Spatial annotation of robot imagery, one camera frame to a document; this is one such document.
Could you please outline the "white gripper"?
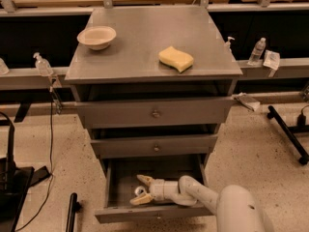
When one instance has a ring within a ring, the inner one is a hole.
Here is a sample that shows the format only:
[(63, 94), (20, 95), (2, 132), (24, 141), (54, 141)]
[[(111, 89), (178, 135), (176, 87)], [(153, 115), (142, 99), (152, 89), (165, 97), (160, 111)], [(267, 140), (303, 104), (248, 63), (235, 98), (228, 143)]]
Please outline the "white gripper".
[(151, 176), (137, 175), (137, 179), (149, 187), (150, 193), (143, 192), (139, 196), (130, 200), (130, 204), (138, 206), (154, 201), (170, 200), (173, 194), (179, 192), (177, 181), (165, 181), (163, 179), (154, 179)]

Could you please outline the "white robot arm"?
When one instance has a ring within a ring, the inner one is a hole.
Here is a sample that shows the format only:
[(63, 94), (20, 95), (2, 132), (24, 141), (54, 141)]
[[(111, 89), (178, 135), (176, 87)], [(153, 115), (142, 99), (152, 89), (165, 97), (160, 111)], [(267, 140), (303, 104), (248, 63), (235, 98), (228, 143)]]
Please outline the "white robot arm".
[(191, 207), (202, 203), (215, 217), (217, 232), (274, 232), (273, 224), (260, 202), (246, 188), (229, 185), (219, 193), (194, 178), (184, 175), (178, 181), (154, 179), (138, 175), (137, 179), (148, 187), (138, 187), (131, 205), (171, 200)]

